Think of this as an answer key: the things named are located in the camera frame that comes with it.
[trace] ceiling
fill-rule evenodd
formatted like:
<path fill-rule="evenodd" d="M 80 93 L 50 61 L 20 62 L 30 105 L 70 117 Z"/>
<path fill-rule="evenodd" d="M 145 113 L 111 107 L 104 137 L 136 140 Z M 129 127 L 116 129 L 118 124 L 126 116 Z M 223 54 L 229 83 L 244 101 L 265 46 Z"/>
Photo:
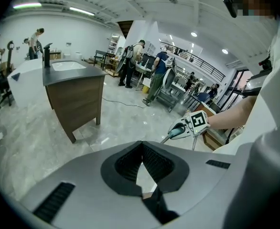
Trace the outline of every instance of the ceiling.
<path fill-rule="evenodd" d="M 277 28 L 276 22 L 269 19 L 231 18 L 222 0 L 176 0 L 176 4 L 169 0 L 15 0 L 13 3 L 34 1 L 44 5 L 31 12 L 75 14 L 68 9 L 72 6 L 94 12 L 96 15 L 90 20 L 107 27 L 117 28 L 118 21 L 153 16 L 159 25 L 171 30 L 163 29 L 162 33 L 191 41 L 190 33 L 194 31 L 199 46 L 206 48 L 200 42 L 206 38 L 226 48 L 245 65 L 252 57 L 266 53 Z M 25 12 L 8 10 L 6 16 Z"/>

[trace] metal railing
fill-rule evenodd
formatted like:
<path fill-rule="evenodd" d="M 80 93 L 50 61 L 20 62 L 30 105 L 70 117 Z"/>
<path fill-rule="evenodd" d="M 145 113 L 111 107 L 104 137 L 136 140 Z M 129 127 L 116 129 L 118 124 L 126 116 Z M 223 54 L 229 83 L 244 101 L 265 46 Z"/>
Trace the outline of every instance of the metal railing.
<path fill-rule="evenodd" d="M 165 42 L 160 42 L 160 49 L 167 52 L 172 52 L 181 58 L 188 60 L 190 63 L 195 64 L 197 67 L 201 68 L 203 71 L 210 74 L 212 77 L 216 78 L 220 82 L 225 78 L 225 75 L 217 70 L 215 67 L 202 60 L 201 58 L 187 52 L 179 47 L 172 46 Z"/>

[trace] faucet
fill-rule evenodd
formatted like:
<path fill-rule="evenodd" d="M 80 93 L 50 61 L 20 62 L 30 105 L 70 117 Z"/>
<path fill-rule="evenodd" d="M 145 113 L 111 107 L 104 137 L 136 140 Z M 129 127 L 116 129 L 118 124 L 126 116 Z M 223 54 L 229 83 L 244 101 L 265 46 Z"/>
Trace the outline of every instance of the faucet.
<path fill-rule="evenodd" d="M 49 43 L 44 47 L 44 67 L 50 68 L 50 45 L 53 43 Z"/>

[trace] gray countertop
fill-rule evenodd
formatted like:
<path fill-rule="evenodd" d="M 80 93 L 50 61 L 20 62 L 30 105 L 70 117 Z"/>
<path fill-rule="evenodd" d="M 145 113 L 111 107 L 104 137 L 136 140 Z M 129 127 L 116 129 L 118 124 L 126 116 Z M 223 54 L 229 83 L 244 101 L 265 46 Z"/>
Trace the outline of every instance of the gray countertop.
<path fill-rule="evenodd" d="M 52 63 L 56 62 L 78 62 L 79 64 L 85 66 L 85 69 L 76 69 L 76 70 L 66 70 L 66 71 L 55 71 L 52 67 Z M 43 85 L 48 86 L 59 82 L 69 81 L 78 78 L 95 78 L 106 75 L 104 71 L 98 67 L 94 67 L 84 61 L 80 60 L 68 60 L 68 59 L 57 59 L 50 60 L 50 68 L 44 67 L 43 62 Z"/>

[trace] sink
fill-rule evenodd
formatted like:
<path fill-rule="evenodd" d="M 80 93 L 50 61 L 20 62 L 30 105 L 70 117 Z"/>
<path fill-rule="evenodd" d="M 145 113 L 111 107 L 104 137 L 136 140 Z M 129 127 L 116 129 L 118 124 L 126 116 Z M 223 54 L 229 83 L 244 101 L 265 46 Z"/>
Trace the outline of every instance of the sink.
<path fill-rule="evenodd" d="M 78 69 L 86 68 L 85 66 L 75 61 L 56 62 L 56 63 L 52 63 L 52 66 L 55 71 L 68 71 L 68 70 L 78 70 Z"/>

